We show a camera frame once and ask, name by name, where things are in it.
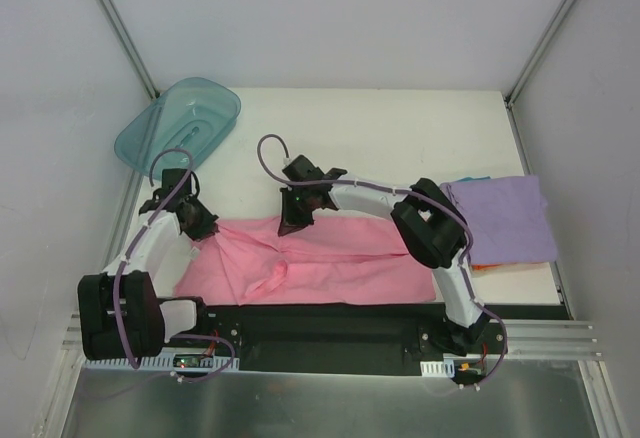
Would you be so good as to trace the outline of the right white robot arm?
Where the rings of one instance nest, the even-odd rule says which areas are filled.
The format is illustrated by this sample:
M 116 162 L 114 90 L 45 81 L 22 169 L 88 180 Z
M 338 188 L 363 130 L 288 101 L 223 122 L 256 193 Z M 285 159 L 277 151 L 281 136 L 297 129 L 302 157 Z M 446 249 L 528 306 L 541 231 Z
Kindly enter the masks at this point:
M 464 356 L 484 343 L 489 316 L 470 281 L 466 258 L 470 231 L 435 182 L 422 178 L 408 188 L 395 188 L 340 168 L 323 172 L 303 155 L 286 160 L 283 174 L 279 235 L 313 225 L 313 213 L 319 209 L 390 220 L 410 256 L 432 271 L 444 300 L 442 322 L 427 332 L 432 346 Z

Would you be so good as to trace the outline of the pink t shirt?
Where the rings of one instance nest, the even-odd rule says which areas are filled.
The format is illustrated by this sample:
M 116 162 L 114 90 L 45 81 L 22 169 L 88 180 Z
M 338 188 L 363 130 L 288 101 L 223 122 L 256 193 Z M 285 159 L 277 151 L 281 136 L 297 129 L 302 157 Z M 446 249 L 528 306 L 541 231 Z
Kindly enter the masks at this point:
M 436 297 L 432 272 L 392 222 L 320 216 L 278 235 L 276 217 L 221 220 L 175 285 L 208 305 L 416 304 Z

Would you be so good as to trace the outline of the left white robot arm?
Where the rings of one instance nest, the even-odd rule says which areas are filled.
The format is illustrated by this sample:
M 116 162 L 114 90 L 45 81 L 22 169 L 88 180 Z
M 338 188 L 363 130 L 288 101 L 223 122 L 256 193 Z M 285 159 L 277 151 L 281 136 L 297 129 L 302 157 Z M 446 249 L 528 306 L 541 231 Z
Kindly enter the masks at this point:
M 81 278 L 77 297 L 87 359 L 139 363 L 159 355 L 176 335 L 191 347 L 209 340 L 212 325 L 202 298 L 160 297 L 154 288 L 174 244 L 199 242 L 218 231 L 218 217 L 199 201 L 199 192 L 194 172 L 165 169 L 161 186 L 139 209 L 139 229 L 129 244 L 103 271 Z

